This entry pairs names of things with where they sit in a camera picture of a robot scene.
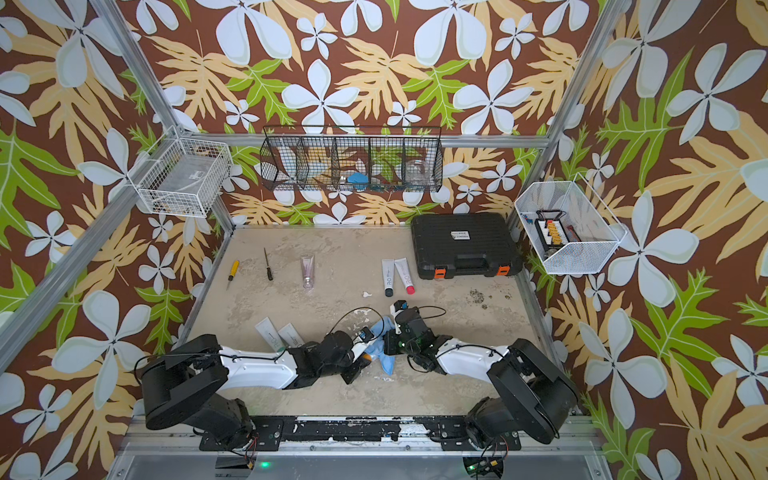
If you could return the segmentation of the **blue microfiber cloth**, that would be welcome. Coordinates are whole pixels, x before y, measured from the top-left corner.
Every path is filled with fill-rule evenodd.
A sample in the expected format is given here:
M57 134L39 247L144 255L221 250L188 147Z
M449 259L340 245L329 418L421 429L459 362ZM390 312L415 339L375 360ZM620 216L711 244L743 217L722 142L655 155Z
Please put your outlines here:
M374 341L365 350L365 353L372 359L379 361L382 370L389 376L394 372L395 357L385 352L384 337L388 332L393 331L394 328L395 325L392 319L388 316L384 316L371 328L371 332L374 335Z

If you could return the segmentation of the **pink cap toothpaste tube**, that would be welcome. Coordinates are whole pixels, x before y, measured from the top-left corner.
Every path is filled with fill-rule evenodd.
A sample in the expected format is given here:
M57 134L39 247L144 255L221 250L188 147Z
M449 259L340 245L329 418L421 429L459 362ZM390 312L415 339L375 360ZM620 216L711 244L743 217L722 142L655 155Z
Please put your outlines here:
M403 283L403 286L405 287L407 294L413 295L415 293L415 286L410 273L408 260L406 258L399 258L396 259L394 263L396 271L399 275L399 278L401 279L401 282Z

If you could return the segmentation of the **dark cap toothpaste tube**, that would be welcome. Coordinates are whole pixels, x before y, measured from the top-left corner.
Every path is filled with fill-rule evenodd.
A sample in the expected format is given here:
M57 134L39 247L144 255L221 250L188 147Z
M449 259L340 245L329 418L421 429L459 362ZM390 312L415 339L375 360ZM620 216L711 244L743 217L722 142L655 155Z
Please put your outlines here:
M393 259L383 259L381 265L385 296L392 297L394 295L395 262Z

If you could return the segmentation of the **clear pink tube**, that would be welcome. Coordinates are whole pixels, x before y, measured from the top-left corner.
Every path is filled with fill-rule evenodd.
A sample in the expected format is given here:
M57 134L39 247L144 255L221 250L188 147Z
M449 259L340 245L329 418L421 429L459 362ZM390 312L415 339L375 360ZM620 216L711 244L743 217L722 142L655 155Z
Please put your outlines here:
M301 257L301 272L303 288L306 290L313 289L315 283L315 257L313 255Z

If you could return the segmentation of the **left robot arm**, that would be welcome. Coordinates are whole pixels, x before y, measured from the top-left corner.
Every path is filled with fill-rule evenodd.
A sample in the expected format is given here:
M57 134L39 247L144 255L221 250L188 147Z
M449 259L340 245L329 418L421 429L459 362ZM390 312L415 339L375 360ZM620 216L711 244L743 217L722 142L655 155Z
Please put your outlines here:
M144 366L134 365L146 426L163 430L184 424L221 450L243 449L255 442L256 426L244 403L223 397L221 390L303 389L336 375L350 384L370 364L365 350L375 341L367 327L355 336L332 331L320 342L269 356L224 347L215 335L201 335Z

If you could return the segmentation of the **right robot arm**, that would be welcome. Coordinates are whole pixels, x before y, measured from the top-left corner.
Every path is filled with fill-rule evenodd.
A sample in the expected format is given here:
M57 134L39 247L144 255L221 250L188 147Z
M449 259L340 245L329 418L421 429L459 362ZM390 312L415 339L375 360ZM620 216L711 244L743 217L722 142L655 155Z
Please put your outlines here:
M523 432L541 444L560 436L577 404L575 384L531 341L485 346L437 335L417 307L398 300L390 307L394 328L384 334L384 353L403 355L416 371L458 375L491 384L497 396L481 399L465 416L463 437L476 448L511 442Z

